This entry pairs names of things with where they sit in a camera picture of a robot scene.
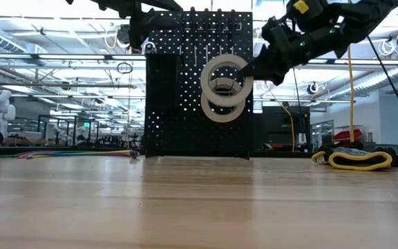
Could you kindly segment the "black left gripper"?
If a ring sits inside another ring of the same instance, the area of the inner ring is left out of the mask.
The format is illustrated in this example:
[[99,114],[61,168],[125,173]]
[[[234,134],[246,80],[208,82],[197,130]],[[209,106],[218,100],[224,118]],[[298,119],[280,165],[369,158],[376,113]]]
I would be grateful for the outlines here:
[[130,47],[139,49],[144,41],[154,30],[173,30],[181,26],[180,12],[155,11],[142,12],[130,18],[129,22],[129,43]]

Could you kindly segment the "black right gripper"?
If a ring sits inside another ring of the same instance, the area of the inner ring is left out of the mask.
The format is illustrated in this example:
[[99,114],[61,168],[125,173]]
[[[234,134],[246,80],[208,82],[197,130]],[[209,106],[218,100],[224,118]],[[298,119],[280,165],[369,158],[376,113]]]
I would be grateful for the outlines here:
[[269,44],[263,46],[258,56],[239,70],[239,76],[267,78],[279,86],[291,67],[307,64],[311,60],[310,32],[295,31],[286,21],[286,17],[270,17],[267,20],[261,36]]

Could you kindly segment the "white masking tape roll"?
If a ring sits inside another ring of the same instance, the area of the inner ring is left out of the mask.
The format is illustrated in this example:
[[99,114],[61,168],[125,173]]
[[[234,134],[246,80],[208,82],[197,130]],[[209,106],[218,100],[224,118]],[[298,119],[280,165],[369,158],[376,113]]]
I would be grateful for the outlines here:
[[[226,78],[226,77],[219,77],[212,81],[210,81],[209,86],[213,89],[226,89],[230,90],[233,94],[238,93],[242,87],[236,81]],[[209,100],[205,97],[202,93],[200,96],[200,106],[202,108],[203,113],[212,121],[219,122],[219,123],[226,123],[235,120],[244,110],[245,108],[245,101],[239,102],[237,105],[233,106],[233,110],[227,114],[219,114],[214,112],[210,105]]]
[[209,60],[202,70],[200,75],[200,85],[202,93],[208,99],[208,101],[222,107],[232,107],[239,104],[249,96],[252,92],[254,85],[254,78],[244,77],[243,88],[235,95],[230,97],[223,97],[214,93],[209,85],[211,74],[219,67],[222,66],[235,66],[238,69],[244,68],[248,63],[241,57],[232,54],[219,55]]

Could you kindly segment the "silver screwdriver rack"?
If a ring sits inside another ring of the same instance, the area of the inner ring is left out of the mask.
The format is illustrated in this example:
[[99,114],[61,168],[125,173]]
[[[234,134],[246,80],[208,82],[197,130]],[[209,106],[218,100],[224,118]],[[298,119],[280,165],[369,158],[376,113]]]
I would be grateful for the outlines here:
[[230,33],[230,32],[239,32],[243,29],[243,24],[241,22],[209,22],[209,23],[185,23],[182,24],[180,27],[175,28],[174,30],[178,33],[180,32],[189,32],[191,30],[195,30],[196,32],[208,32],[208,33]]

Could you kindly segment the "black pegboard bin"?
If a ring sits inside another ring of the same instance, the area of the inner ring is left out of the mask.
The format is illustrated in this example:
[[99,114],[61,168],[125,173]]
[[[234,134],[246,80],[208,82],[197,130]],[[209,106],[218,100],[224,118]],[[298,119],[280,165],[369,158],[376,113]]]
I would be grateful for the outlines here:
[[146,56],[146,108],[150,111],[175,109],[181,56],[150,54]]

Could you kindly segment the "black cabinet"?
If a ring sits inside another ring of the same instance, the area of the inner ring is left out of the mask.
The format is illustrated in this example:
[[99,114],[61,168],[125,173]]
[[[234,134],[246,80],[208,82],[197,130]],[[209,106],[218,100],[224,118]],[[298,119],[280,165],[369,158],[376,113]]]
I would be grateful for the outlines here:
[[253,118],[253,148],[304,152],[313,149],[310,135],[310,108],[263,107]]

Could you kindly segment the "black perforated pegboard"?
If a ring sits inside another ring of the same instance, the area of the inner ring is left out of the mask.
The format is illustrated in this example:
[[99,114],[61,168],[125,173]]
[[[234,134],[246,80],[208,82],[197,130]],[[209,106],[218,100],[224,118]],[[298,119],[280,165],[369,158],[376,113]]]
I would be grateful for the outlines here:
[[[209,11],[209,22],[217,22],[217,11]],[[204,10],[196,11],[196,23],[203,23]],[[229,22],[231,11],[222,10],[222,22]],[[190,10],[181,14],[182,24],[190,23]],[[243,29],[236,32],[234,55],[248,62],[252,56],[253,17],[250,12],[236,11],[236,22],[243,24]],[[243,112],[231,122],[219,123],[210,120],[202,111],[200,96],[202,88],[200,75],[205,67],[204,33],[196,32],[197,60],[194,66],[192,34],[173,30],[154,30],[150,32],[149,42],[156,45],[156,54],[177,54],[183,44],[178,78],[178,99],[175,109],[150,111],[146,108],[144,117],[144,148],[147,156],[151,154],[174,154],[185,152],[245,152],[252,150],[253,125],[253,90],[245,99]],[[208,58],[219,56],[217,33],[209,33]],[[231,54],[231,35],[222,33],[222,54]],[[243,88],[244,78],[238,75],[240,69],[235,66],[222,66],[212,74],[210,81],[226,77],[239,83]],[[230,90],[212,91],[223,97],[233,94]],[[232,107],[222,107],[209,101],[211,109],[219,114],[232,112]]]

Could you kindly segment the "red storage bin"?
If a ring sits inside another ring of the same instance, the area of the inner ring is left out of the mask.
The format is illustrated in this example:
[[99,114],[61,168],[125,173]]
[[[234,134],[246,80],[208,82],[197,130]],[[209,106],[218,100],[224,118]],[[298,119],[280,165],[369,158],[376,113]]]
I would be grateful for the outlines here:
[[[354,141],[358,141],[362,137],[362,132],[360,129],[354,129],[352,132],[352,136],[354,137]],[[333,141],[335,142],[350,142],[351,135],[350,131],[340,131],[333,136]]]

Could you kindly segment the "black slanted rig pole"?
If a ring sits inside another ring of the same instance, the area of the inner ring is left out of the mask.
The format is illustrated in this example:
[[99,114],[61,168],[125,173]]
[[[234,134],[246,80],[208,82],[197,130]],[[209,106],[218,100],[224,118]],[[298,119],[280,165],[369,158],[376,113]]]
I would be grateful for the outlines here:
[[377,49],[375,48],[375,45],[373,44],[373,42],[372,42],[370,36],[367,35],[367,36],[366,36],[366,39],[368,40],[369,44],[371,45],[372,50],[374,51],[374,53],[375,53],[375,55],[376,55],[376,57],[377,57],[377,59],[378,59],[378,61],[379,61],[379,64],[380,64],[380,66],[381,66],[383,72],[385,73],[385,75],[386,75],[386,77],[387,77],[388,83],[390,84],[392,90],[394,91],[394,94],[395,94],[395,96],[396,96],[396,98],[397,98],[397,101],[398,101],[398,91],[397,91],[397,89],[395,88],[395,85],[394,85],[394,83],[393,83],[393,81],[392,81],[391,76],[389,76],[389,73],[388,73],[388,71],[386,70],[386,67],[385,67],[385,65],[383,64],[383,61],[382,61],[382,59],[380,58],[380,56],[379,56],[379,54],[378,54],[378,52],[377,52]]

